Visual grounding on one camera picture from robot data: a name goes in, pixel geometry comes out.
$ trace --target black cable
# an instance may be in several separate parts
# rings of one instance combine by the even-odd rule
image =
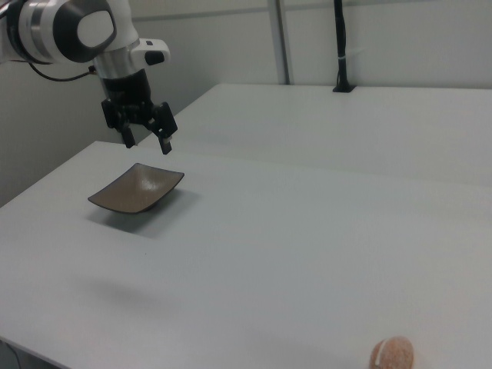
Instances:
[[[22,366],[21,366],[21,361],[20,361],[20,360],[19,360],[19,358],[18,358],[17,352],[16,352],[16,351],[14,350],[14,348],[13,348],[10,344],[8,344],[7,342],[4,342],[4,344],[5,344],[5,346],[7,346],[7,348],[8,348],[10,351],[12,351],[12,353],[14,354],[15,359],[16,359],[16,361],[17,361],[17,366],[18,366],[18,369],[22,369]]]
[[[31,69],[33,71],[35,71],[38,75],[42,76],[43,78],[46,78],[48,79],[49,81],[53,81],[53,82],[71,82],[71,81],[77,81],[78,79],[80,78],[84,78],[84,77],[87,77],[88,75],[93,75],[95,74],[95,69],[94,67],[89,67],[89,71],[87,71],[86,73],[82,74],[82,75],[76,75],[75,77],[71,77],[71,78],[53,78],[53,77],[50,77],[49,75],[45,75],[44,73],[42,73],[41,71],[39,71],[39,69],[37,69],[34,64],[32,63],[29,63],[29,66],[31,67]]]

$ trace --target white wall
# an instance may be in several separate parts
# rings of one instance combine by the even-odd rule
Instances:
[[[294,82],[333,85],[333,2],[285,1]],[[492,87],[490,0],[349,0],[344,5],[351,81]]]
[[[171,64],[148,71],[155,103],[168,101],[178,113],[221,82],[277,84],[279,46],[268,1],[133,0],[140,36],[163,39],[171,48]],[[64,77],[85,67],[42,70]],[[93,141],[120,142],[105,124],[96,77],[56,84],[27,65],[6,63],[0,78],[0,206]],[[134,131],[137,140],[148,134]]]

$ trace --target black pole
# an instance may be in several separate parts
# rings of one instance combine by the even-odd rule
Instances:
[[[347,46],[347,33],[345,29],[344,10],[342,0],[334,0],[335,22],[337,25],[337,46],[338,46],[338,77],[337,87],[333,92],[352,92],[355,86],[351,86],[347,80],[347,55],[345,48]]]

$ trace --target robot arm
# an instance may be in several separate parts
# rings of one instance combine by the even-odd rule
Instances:
[[[107,99],[109,128],[128,148],[130,123],[156,134],[164,154],[177,131],[167,103],[154,105],[145,69],[169,60],[161,40],[141,39],[128,0],[0,0],[0,62],[32,64],[94,62]]]

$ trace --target table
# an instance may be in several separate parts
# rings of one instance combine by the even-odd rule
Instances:
[[[185,136],[96,143],[0,209],[0,337],[71,369],[366,368],[395,334],[416,369],[492,361],[490,186]],[[136,217],[87,201],[135,162],[186,177]]]
[[[218,85],[177,115],[177,150],[492,186],[492,91]],[[140,146],[159,148],[155,137]]]

